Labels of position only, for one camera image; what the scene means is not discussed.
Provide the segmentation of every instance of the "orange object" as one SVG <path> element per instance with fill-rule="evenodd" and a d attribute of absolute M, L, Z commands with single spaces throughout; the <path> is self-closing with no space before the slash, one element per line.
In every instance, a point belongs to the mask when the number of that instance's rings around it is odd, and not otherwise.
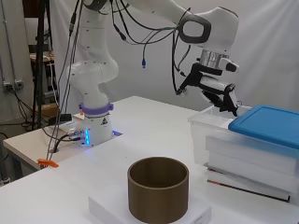
<path fill-rule="evenodd" d="M 37 160 L 38 165 L 45 165 L 45 166 L 51 166 L 53 168 L 59 167 L 59 165 L 55 161 L 47 161 L 44 159 Z"/>

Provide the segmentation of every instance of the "blue led light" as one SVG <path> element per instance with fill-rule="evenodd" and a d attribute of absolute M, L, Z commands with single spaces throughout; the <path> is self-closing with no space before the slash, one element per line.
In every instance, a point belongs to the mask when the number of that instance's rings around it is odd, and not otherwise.
<path fill-rule="evenodd" d="M 89 145 L 90 144 L 90 134 L 88 132 L 88 130 L 85 130 L 85 144 Z"/>

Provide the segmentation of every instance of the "blue box lid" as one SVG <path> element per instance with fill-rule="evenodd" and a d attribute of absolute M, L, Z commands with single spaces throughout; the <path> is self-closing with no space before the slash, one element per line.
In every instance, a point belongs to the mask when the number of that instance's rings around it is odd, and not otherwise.
<path fill-rule="evenodd" d="M 299 112 L 256 105 L 229 124 L 229 130 L 299 150 Z"/>

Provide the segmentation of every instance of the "stacked plastic container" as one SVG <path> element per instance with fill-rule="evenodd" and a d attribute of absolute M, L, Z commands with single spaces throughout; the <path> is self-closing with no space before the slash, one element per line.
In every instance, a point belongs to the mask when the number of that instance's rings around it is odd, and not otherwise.
<path fill-rule="evenodd" d="M 239 115 L 249 109 L 242 106 Z M 298 150 L 233 133 L 228 124 L 234 119 L 232 113 L 221 113 L 214 106 L 189 119 L 195 161 L 297 195 Z"/>

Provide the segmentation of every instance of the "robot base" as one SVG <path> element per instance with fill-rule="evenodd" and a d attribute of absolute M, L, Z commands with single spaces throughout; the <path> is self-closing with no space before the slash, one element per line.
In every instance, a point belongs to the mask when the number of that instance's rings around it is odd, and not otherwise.
<path fill-rule="evenodd" d="M 79 126 L 82 130 L 81 144 L 83 146 L 98 146 L 113 138 L 109 113 L 98 116 L 85 115 Z"/>

